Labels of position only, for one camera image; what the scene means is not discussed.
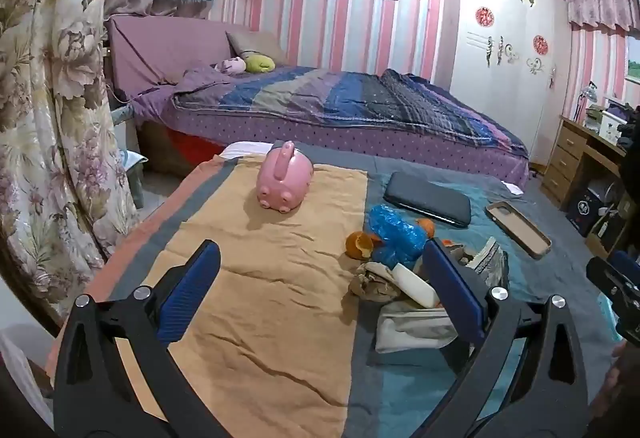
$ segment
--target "wooden desk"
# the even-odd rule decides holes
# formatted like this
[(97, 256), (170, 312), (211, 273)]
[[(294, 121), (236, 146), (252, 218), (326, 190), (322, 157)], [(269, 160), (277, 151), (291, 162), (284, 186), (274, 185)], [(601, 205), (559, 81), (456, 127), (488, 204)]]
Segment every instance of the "wooden desk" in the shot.
[[(586, 188), (591, 180), (604, 176), (606, 170), (620, 177), (618, 166), (625, 155), (621, 148), (599, 137), (590, 129), (562, 117), (556, 147), (542, 181), (542, 192), (561, 211), (567, 211), (574, 192)], [(629, 223), (618, 237), (614, 249), (622, 245), (628, 225)], [(600, 221), (587, 235), (586, 244), (596, 256), (607, 258), (609, 253), (596, 235), (599, 227)]]

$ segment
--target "pink stuffed toy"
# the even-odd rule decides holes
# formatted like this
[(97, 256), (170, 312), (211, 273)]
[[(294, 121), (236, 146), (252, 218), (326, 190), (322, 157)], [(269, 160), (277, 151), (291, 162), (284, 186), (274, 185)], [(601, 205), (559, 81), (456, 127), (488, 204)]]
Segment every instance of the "pink stuffed toy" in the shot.
[(214, 69), (225, 75), (235, 75), (246, 70), (246, 63), (241, 57), (234, 57), (233, 59), (223, 60), (222, 63), (215, 65)]
[(290, 212), (302, 203), (313, 174), (313, 164), (293, 142), (272, 149), (258, 172), (255, 190), (260, 205), (283, 214)]

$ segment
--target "picture frame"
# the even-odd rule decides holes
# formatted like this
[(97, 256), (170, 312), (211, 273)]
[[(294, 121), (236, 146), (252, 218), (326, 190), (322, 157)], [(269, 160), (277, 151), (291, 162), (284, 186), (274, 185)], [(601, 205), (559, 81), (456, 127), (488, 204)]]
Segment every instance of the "picture frame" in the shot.
[(626, 36), (625, 79), (640, 84), (640, 38)]

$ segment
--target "purple bedspread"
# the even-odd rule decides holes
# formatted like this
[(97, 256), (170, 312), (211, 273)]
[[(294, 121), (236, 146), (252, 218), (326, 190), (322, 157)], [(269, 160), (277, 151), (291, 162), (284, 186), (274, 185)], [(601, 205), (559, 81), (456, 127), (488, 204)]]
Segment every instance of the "purple bedspread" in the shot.
[(238, 141), (295, 140), (378, 157), (402, 158), (465, 173), (487, 174), (524, 189), (529, 161), (494, 147), (478, 148), (396, 129), (319, 127), (285, 119), (209, 115), (178, 110), (174, 86), (159, 86), (132, 100), (136, 121), (154, 121), (221, 145)]
[(224, 75), (192, 68), (175, 86), (178, 110), (271, 117), (322, 128), (398, 129), (527, 157), (522, 141), (426, 79), (388, 68), (381, 76), (278, 66), (268, 73)]

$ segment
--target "blue plastic bag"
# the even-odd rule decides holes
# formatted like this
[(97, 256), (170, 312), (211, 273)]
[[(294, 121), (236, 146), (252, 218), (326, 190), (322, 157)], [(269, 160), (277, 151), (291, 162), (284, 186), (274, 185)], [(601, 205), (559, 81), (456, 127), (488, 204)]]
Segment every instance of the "blue plastic bag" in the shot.
[(383, 245), (376, 247), (371, 256), (390, 269), (398, 263), (413, 268), (422, 254), (427, 234), (423, 228), (405, 222), (401, 216), (386, 205), (376, 205), (369, 211), (369, 231), (376, 234)]

